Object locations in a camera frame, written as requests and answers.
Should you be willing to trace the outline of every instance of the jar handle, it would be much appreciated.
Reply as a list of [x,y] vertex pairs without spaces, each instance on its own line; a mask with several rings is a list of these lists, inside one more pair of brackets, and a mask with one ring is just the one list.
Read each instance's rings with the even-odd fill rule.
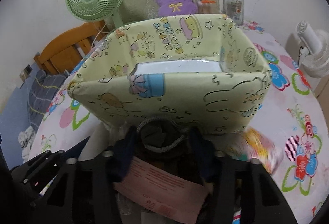
[[225,11],[223,11],[221,8],[220,8],[220,0],[217,0],[217,9],[218,9],[218,13],[219,14],[225,14]]

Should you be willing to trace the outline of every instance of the wooden chair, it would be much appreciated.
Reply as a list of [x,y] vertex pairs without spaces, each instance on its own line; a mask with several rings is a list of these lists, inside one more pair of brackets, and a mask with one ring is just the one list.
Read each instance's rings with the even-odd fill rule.
[[[96,36],[104,24],[104,21],[89,22],[60,34],[45,47],[41,54],[35,55],[35,62],[48,74],[59,74],[65,70],[71,72],[82,60],[75,45],[79,45],[84,54],[87,54],[92,46],[90,37]],[[100,33],[97,40],[99,41],[104,36],[106,34]]]

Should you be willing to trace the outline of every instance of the glass jar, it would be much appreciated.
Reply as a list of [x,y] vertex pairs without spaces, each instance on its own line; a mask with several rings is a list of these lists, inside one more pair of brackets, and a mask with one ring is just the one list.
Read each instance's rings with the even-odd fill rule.
[[242,25],[244,0],[223,0],[223,8],[219,1],[217,0],[219,13],[228,15],[237,25]]

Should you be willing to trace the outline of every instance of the yellow embroidered ribbon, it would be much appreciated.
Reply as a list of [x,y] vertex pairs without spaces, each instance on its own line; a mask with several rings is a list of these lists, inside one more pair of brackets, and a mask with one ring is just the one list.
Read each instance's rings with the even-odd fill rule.
[[180,11],[179,6],[182,6],[182,5],[183,5],[182,3],[170,4],[169,7],[174,8],[174,10],[172,12],[175,12],[176,10]]

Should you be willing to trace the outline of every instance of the white object inside box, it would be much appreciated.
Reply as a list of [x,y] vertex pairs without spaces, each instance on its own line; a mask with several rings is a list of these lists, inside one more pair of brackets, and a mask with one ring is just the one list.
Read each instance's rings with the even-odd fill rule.
[[219,62],[206,59],[138,63],[132,74],[157,74],[173,72],[222,72]]

